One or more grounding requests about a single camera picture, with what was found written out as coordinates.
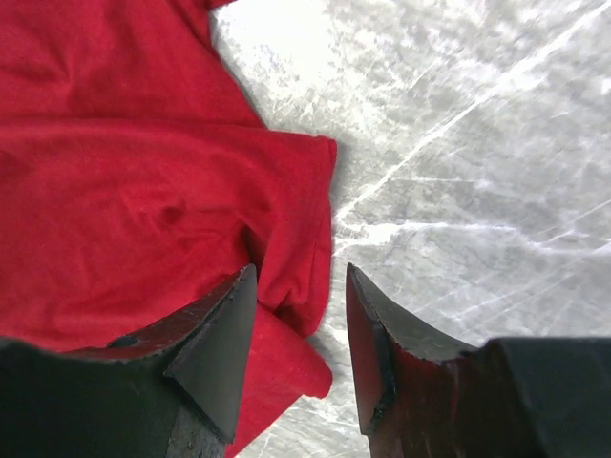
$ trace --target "red fabric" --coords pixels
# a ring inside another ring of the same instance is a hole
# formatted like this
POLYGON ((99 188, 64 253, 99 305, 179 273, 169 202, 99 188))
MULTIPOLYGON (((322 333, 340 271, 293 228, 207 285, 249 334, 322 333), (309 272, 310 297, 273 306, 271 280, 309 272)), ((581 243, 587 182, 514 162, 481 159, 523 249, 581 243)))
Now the red fabric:
POLYGON ((249 262, 259 308, 238 437, 325 396, 336 146, 268 131, 222 68, 220 1, 0 9, 0 335, 104 345, 249 262))

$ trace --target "red cloth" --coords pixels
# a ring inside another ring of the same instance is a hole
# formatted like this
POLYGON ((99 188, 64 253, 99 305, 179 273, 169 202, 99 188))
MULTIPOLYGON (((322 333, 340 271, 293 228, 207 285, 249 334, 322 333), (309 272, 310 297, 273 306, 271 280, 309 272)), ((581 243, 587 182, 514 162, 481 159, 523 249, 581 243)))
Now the red cloth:
POLYGON ((336 146, 268 131, 210 42, 208 0, 0 9, 0 335, 104 345, 249 262, 259 308, 234 456, 331 374, 336 146))

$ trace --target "scratch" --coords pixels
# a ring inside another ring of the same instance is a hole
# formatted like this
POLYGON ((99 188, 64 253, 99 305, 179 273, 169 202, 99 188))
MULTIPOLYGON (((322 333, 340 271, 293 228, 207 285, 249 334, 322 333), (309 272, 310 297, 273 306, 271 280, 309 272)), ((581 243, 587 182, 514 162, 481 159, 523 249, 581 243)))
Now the scratch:
POLYGON ((427 67, 421 74, 419 74, 418 76, 416 76, 414 78, 414 80, 411 82, 410 86, 408 87, 408 91, 411 91, 413 88, 415 88, 416 84, 418 84, 420 82, 420 80, 422 79, 422 77, 427 74, 429 72, 430 69, 432 69, 432 67, 434 66, 434 63, 430 64, 429 67, 427 67))
POLYGON ((263 457, 263 454, 265 450, 267 449, 267 444, 269 444, 269 439, 271 439, 271 434, 267 435, 267 438, 265 439, 265 443, 263 444, 263 448, 261 449, 261 453, 259 453, 259 458, 263 457))
POLYGON ((507 312, 511 312, 512 310, 516 310, 516 309, 517 309, 519 306, 521 306, 522 304, 524 304, 526 301, 532 300, 532 299, 536 298, 537 296, 540 296, 540 295, 542 295, 543 293, 548 292, 550 289, 555 288, 556 286, 558 286, 559 284, 561 284, 563 281, 566 281, 566 280, 570 279, 571 277, 566 277, 566 278, 563 278, 563 279, 561 279, 561 280, 559 280, 559 281, 555 281, 554 283, 552 283, 552 284, 550 284, 550 285, 546 286, 545 288, 540 289, 540 290, 539 290, 539 291, 537 291, 535 294, 528 296, 526 299, 523 299, 523 300, 522 300, 522 301, 520 301, 520 302, 513 302, 513 303, 511 303, 511 304, 510 304, 508 307, 506 307, 505 309, 503 309, 502 311, 500 311, 500 312, 498 312, 498 313, 495 313, 495 314, 494 314, 492 317, 487 318, 487 319, 486 319, 486 320, 484 320, 483 322, 479 322, 479 323, 476 325, 476 327, 481 327, 483 324, 489 323, 489 322, 491 322, 492 320, 494 320, 494 319, 496 319, 496 318, 500 317, 501 315, 505 315, 507 312))
POLYGON ((463 179, 463 178, 435 178, 435 177, 411 177, 411 178, 399 178, 402 181, 408 181, 410 183, 471 183, 479 184, 482 182, 481 179, 463 179))
POLYGON ((349 453, 352 453, 352 451, 341 451, 339 453, 335 453, 334 455, 329 456, 328 458, 339 458, 340 456, 346 456, 349 453))
POLYGON ((444 124, 433 128, 422 138, 420 138, 420 140, 415 143, 411 151, 409 151, 400 162, 390 167, 378 181, 371 183, 371 185, 369 185, 363 193, 361 193, 359 196, 342 206, 337 211, 335 218, 338 220, 344 219, 346 215, 348 215, 354 209, 354 207, 356 207, 356 205, 374 196, 387 182, 390 181, 392 176, 394 176, 394 174, 398 170, 400 170, 404 165, 406 165, 415 156, 417 156, 423 150, 424 147, 436 141, 438 138, 444 136, 446 132, 448 132, 453 126, 455 126, 467 115, 469 115, 473 110, 477 109, 480 105, 486 103, 491 98, 495 97, 505 89, 510 88, 513 81, 517 77, 531 71, 533 68, 543 63, 550 56, 550 54, 564 47, 577 31, 579 31, 591 21, 596 19, 603 12, 608 10, 609 7, 611 7, 611 0, 607 0, 598 8, 584 14, 577 21, 575 21, 575 23, 570 28, 561 33, 550 43, 540 48, 533 55, 516 62, 515 65, 508 72, 504 73, 497 80, 496 84, 492 88, 488 89, 484 92, 484 94, 477 97, 475 101, 471 105, 469 105, 469 107, 461 111, 459 114, 456 114, 444 124))
POLYGON ((567 301, 560 308, 560 310, 556 312, 556 316, 547 324, 547 326, 545 326, 545 329, 543 329, 543 331, 541 332, 541 335, 547 336, 550 333, 550 331, 552 330, 552 328, 554 327, 554 325, 558 322, 560 317, 564 314, 564 312, 566 312, 569 308, 571 308, 571 305, 573 305, 573 300, 567 301))
POLYGON ((593 213, 594 213, 594 212, 596 212, 597 210, 600 210, 602 207, 604 207, 604 206, 608 205, 609 203, 611 203, 611 198, 610 198, 610 199, 608 199, 607 201, 605 201, 605 202, 603 202, 603 203, 601 203, 601 204, 597 205, 596 207, 591 208, 591 209, 590 209, 590 210, 588 210, 587 212, 584 212, 584 213, 580 214, 579 216, 577 216, 577 217, 575 217, 575 218, 571 219, 571 221, 569 221, 569 222, 577 222, 578 220, 580 220, 580 219, 582 219, 582 218, 584 218, 584 217, 587 217, 588 215, 593 214, 593 213))
MULTIPOLYGON (((598 205, 594 209, 586 213, 592 213, 604 204, 598 205)), ((507 224, 488 224, 488 223, 452 223, 446 221, 435 221, 435 222, 421 222, 421 221, 410 221, 407 220, 402 224, 397 223, 378 223, 378 224, 345 224, 340 223, 343 228, 348 229, 352 233, 356 233, 357 237, 336 237, 335 242, 340 247, 333 252, 333 256, 339 256, 344 251, 352 246, 379 246, 389 243, 393 237, 399 235, 402 232, 422 232, 422 231, 438 231, 438 230, 451 230, 451 231, 462 231, 472 234, 481 234, 486 232, 498 232, 505 233, 509 236, 513 236, 511 242, 506 242, 504 246, 524 246, 536 253, 548 256, 579 256, 584 257, 600 257, 609 256, 611 254, 611 239, 601 239, 605 241, 605 244, 596 249, 571 249, 571 248, 556 248, 550 246, 550 243, 561 239, 568 235, 578 235, 579 233, 574 231, 566 232, 559 236, 554 236, 544 241, 534 241, 531 239, 532 236, 524 234, 514 226, 507 224)))
MULTIPOLYGON (((460 320, 460 319, 461 319, 461 318, 462 318, 464 315, 468 314, 468 313, 469 313, 469 312, 471 312, 472 310, 476 310, 477 308, 480 308, 480 307, 481 307, 481 306, 483 306, 483 305, 490 305, 491 303, 499 302, 499 301, 502 301, 502 300, 504 300, 504 299, 509 299, 509 298, 511 298, 512 296, 515 296, 517 293, 522 293, 522 292, 528 291, 528 290, 529 290, 530 288, 532 288, 533 286, 537 286, 538 284, 542 284, 544 281, 546 281, 546 280, 548 280, 548 279, 552 278, 554 275, 556 275, 556 273, 558 273, 558 272, 559 272, 559 271, 560 271, 560 270, 561 270, 563 267, 565 267, 566 265, 570 265, 570 262, 568 262, 568 263, 567 263, 567 264, 565 264, 565 265, 562 265, 560 268, 555 269, 553 272, 551 272, 551 273, 549 273, 549 274, 547 274, 547 275, 544 275, 544 276, 541 276, 541 277, 539 277, 539 278, 537 278, 537 279, 535 279, 535 280, 529 281, 529 282, 528 282, 528 283, 526 283, 524 286, 521 286, 521 287, 519 287, 519 288, 517 288, 517 289, 515 289, 515 290, 513 290, 513 291, 511 291, 511 292, 509 292, 509 293, 507 293, 507 294, 503 294, 502 296, 496 296, 494 299, 490 299, 490 300, 488 300, 488 301, 480 302, 480 303, 479 303, 479 304, 477 304, 477 305, 472 305, 471 307, 466 308, 465 310, 462 310, 460 313, 457 313, 456 315, 452 315, 452 316, 450 316, 449 318, 453 318, 453 319, 455 319, 455 320, 460 320)), ((555 282, 555 283, 552 283, 552 284, 548 285, 548 286, 547 286, 547 287, 545 287, 544 289, 539 290, 539 291, 538 291, 538 292, 537 292, 535 295, 533 295, 533 296, 529 296, 529 298, 528 298, 528 299, 531 299, 531 298, 533 298, 533 297, 535 297, 535 296, 539 296, 539 295, 543 294, 544 292, 546 292, 546 291, 548 291, 548 290, 552 289, 554 286, 556 286, 557 284, 562 283, 562 282, 563 282, 563 281, 565 281, 565 280, 567 280, 567 279, 566 279, 566 278, 562 278, 562 280, 557 281, 557 282, 555 282)), ((496 315, 493 315, 491 318, 487 319, 487 320, 486 320, 485 322, 483 322, 483 323, 487 323, 487 322, 489 322, 490 320, 492 320, 492 319, 494 319, 494 318, 496 318, 496 317, 498 317, 498 316, 500 316, 500 315, 503 315, 505 312, 508 312, 508 311, 510 311, 510 310, 515 309, 517 305, 520 305, 520 304, 522 304, 522 303, 524 303, 524 301, 521 301, 521 302, 513 302, 513 303, 512 303, 511 305, 509 305, 509 306, 508 306, 506 309, 504 309, 503 311, 501 311, 501 312, 497 313, 496 315)))
POLYGON ((480 277, 479 279, 473 281, 473 282, 465 282, 465 284, 459 288, 453 289, 452 291, 450 291, 449 293, 444 294, 443 296, 440 296, 436 299, 433 299, 432 301, 428 301, 427 303, 425 303, 424 305, 421 305, 419 308, 417 308, 416 310, 413 311, 413 313, 418 313, 421 312, 422 310, 425 310, 427 308, 429 308, 431 305, 433 305, 434 303, 443 301, 444 299, 453 296, 456 293, 459 293, 460 291, 464 291, 465 289, 477 286, 479 284, 481 284, 482 282, 484 282, 487 279, 490 279, 492 277, 496 277, 499 276, 501 274, 501 272, 493 272, 490 274, 486 274, 482 277, 480 277))
POLYGON ((328 415, 325 415, 323 412, 317 412, 314 410, 308 410, 306 408, 302 408, 302 407, 291 407, 290 410, 301 410, 302 412, 305 412, 309 415, 315 415, 317 417, 322 418, 323 420, 325 420, 325 422, 327 423, 333 423, 335 425, 342 425, 343 427, 354 427, 354 423, 348 423, 348 422, 340 422, 339 420, 334 420, 332 418, 329 418, 328 415))

